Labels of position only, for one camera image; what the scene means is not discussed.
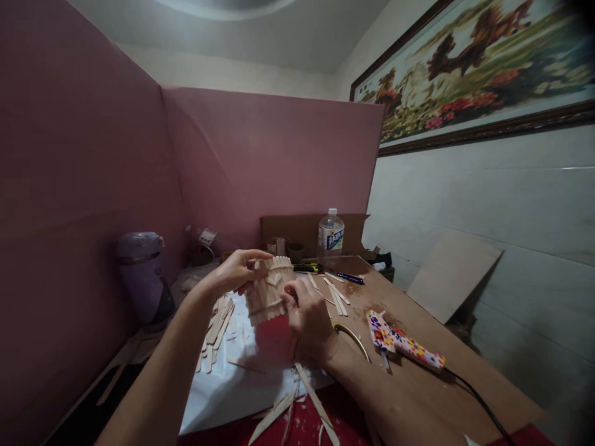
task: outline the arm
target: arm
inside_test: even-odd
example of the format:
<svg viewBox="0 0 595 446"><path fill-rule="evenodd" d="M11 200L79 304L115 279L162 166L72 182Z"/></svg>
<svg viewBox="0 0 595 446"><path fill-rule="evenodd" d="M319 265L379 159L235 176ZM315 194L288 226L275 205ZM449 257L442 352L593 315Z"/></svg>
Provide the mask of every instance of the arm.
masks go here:
<svg viewBox="0 0 595 446"><path fill-rule="evenodd" d="M96 446L175 445L213 305L266 275L249 269L259 250L238 250L188 293L161 342L114 412Z"/></svg>
<svg viewBox="0 0 595 446"><path fill-rule="evenodd" d="M462 434L436 418L382 369L341 339L328 319L325 300L304 279L290 282L281 297L300 345L339 381L368 414L387 445L463 446Z"/></svg>

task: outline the pink foam board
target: pink foam board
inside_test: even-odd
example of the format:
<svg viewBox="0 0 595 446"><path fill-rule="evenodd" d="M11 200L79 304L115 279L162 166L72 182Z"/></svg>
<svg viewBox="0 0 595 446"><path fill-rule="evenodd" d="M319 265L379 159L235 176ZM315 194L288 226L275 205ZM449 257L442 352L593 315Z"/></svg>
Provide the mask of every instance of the pink foam board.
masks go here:
<svg viewBox="0 0 595 446"><path fill-rule="evenodd" d="M261 216L366 212L381 106L180 87L164 101L190 218L219 249L259 246Z"/></svg>
<svg viewBox="0 0 595 446"><path fill-rule="evenodd" d="M182 196L161 88L66 1L0 2L0 444L39 444L135 329L113 242Z"/></svg>

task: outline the small cup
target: small cup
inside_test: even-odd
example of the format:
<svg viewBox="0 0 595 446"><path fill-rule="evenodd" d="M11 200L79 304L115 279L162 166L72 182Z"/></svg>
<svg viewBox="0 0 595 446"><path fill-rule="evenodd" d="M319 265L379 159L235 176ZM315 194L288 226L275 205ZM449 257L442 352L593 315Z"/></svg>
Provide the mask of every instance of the small cup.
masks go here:
<svg viewBox="0 0 595 446"><path fill-rule="evenodd" d="M289 243L285 246L286 254L293 264L302 263L304 258L304 245L301 243Z"/></svg>

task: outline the glue gun cord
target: glue gun cord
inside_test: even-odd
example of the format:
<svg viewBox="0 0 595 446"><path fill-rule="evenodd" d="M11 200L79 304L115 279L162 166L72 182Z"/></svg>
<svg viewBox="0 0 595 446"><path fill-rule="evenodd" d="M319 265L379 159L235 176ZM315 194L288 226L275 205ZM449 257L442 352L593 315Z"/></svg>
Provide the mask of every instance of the glue gun cord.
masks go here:
<svg viewBox="0 0 595 446"><path fill-rule="evenodd" d="M483 409L487 412L487 414L493 421L494 425L498 428L498 430L500 431L500 434L502 434L502 436L506 440L506 443L508 443L509 446L516 446L514 444L512 438L510 437L510 435L508 435L508 432L506 432L506 429L504 429L504 427L500 424L500 421L498 421L498 418L496 418L496 415L494 415L494 412L491 411L490 407L486 404L486 402L479 395L479 393L477 393L475 391L473 386L471 384L469 384L467 381L465 381L463 378L458 376L456 373L454 373L452 370L449 370L446 367L444 369L469 388L471 393L473 393L473 396L475 397L475 399L482 405Z"/></svg>

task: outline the purple thermos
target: purple thermos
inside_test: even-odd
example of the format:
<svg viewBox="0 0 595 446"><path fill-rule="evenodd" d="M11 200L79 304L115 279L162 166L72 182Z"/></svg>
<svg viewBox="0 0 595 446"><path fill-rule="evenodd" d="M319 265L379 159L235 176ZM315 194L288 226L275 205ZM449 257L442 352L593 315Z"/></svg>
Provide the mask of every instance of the purple thermos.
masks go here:
<svg viewBox="0 0 595 446"><path fill-rule="evenodd" d="M162 274L163 238L155 232L129 232L118 239L118 269L141 324L160 331L175 312L175 304Z"/></svg>

